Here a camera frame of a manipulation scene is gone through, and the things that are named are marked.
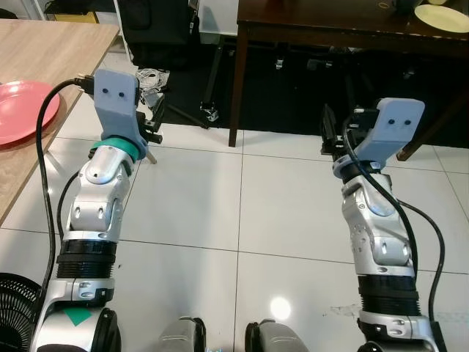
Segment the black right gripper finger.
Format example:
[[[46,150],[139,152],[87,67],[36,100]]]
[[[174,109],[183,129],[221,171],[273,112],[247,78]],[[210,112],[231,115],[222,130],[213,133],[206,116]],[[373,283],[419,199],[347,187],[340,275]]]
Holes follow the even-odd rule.
[[[321,127],[323,155],[338,155],[339,135],[337,134],[337,120],[334,111],[328,105],[322,107],[322,127]]]

